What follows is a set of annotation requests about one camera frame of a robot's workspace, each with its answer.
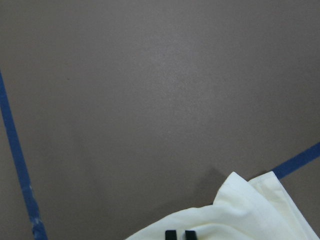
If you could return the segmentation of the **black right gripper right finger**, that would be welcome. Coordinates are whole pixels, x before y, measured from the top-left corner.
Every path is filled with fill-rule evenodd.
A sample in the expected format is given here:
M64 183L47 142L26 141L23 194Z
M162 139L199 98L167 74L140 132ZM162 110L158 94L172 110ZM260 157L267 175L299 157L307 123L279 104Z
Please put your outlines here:
M186 240L197 240L197 233L194 230L186 230L184 233Z

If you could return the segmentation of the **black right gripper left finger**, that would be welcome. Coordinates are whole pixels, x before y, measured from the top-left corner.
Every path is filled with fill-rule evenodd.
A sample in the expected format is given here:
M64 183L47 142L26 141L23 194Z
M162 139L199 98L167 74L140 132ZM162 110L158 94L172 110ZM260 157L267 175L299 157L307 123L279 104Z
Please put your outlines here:
M172 229L166 230L165 240L177 240L177 231Z

